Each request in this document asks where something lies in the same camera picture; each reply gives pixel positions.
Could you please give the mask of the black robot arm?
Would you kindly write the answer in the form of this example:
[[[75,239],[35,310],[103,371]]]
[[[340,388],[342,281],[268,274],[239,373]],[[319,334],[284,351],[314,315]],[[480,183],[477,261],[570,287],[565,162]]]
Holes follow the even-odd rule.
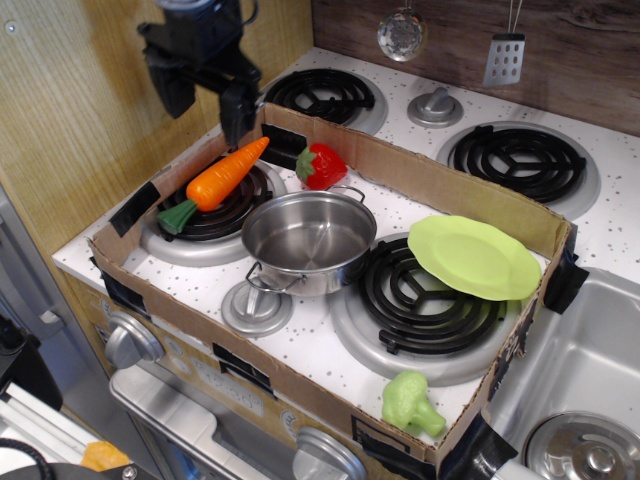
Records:
[[[255,125],[262,74],[241,51],[244,19],[238,1],[159,1],[162,24],[143,22],[137,33],[151,81],[165,110],[177,119],[195,102],[201,86],[218,95],[227,144],[236,148]]]

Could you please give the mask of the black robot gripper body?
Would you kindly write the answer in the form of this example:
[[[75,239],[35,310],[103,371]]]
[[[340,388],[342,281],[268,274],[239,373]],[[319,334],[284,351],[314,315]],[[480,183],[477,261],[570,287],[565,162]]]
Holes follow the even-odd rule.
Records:
[[[258,90],[260,70],[241,51],[244,27],[257,18],[258,3],[244,18],[238,1],[159,1],[164,21],[143,22],[137,33],[147,52],[182,65],[182,76],[195,87],[222,94],[232,81]]]

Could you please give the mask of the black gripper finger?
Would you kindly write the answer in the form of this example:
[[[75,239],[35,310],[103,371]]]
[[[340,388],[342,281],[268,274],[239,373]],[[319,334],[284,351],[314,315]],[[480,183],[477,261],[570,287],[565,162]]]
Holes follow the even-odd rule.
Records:
[[[194,83],[182,76],[180,63],[159,52],[147,52],[146,64],[165,110],[174,119],[181,117],[195,102]]]
[[[252,84],[232,81],[219,96],[220,121],[227,144],[237,148],[255,125],[259,92]]]

